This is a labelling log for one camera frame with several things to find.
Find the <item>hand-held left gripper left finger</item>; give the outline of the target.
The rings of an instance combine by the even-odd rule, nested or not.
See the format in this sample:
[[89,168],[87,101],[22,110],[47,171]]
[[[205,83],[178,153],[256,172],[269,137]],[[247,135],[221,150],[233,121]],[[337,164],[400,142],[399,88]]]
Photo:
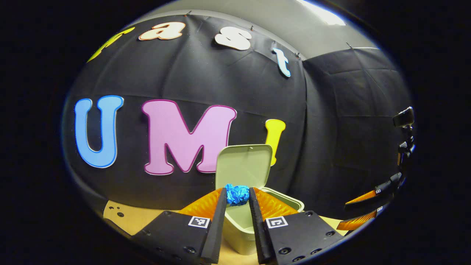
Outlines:
[[227,191],[219,188],[215,193],[216,203],[210,218],[166,210],[131,236],[131,241],[152,254],[160,264],[217,264]]

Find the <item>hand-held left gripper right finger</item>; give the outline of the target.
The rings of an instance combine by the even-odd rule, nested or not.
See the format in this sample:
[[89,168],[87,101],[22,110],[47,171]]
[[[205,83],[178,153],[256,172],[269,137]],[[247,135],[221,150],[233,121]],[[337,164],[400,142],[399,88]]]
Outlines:
[[261,265],[323,263],[328,251],[342,244],[344,236],[314,211],[264,218],[261,190],[249,189],[249,207]]

